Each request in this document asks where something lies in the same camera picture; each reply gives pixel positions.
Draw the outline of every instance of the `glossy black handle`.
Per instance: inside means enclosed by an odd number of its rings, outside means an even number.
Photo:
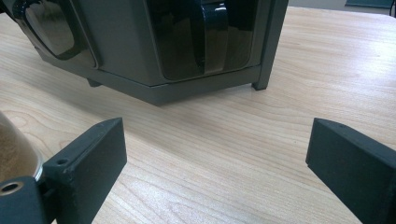
[[[12,14],[37,48],[59,60],[68,60],[80,53],[80,45],[70,21],[73,15],[64,13],[63,5],[65,1],[17,0]]]
[[[191,18],[195,61],[201,72],[221,72],[227,56],[228,13],[224,1],[202,0]]]

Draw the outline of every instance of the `black air fryer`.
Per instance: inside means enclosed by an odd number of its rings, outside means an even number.
[[[267,87],[288,0],[2,0],[46,62],[151,104]]]

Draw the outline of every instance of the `wood grain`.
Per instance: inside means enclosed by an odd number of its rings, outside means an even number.
[[[0,110],[45,158],[123,117],[128,164],[95,223],[359,223],[306,167],[313,118],[396,149],[396,22],[288,8],[266,91],[157,107],[44,63],[0,16]]]

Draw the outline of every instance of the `kitchen appliance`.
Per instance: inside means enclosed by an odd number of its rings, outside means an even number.
[[[151,104],[267,87],[288,0],[2,0],[41,58]]]

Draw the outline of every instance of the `light wood surface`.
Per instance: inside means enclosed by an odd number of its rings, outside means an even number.
[[[305,164],[313,118],[396,149],[387,16],[289,7],[266,91],[245,85],[161,107],[44,63],[5,14],[0,56],[0,110],[46,159],[123,117],[128,163],[96,223],[359,223]]]

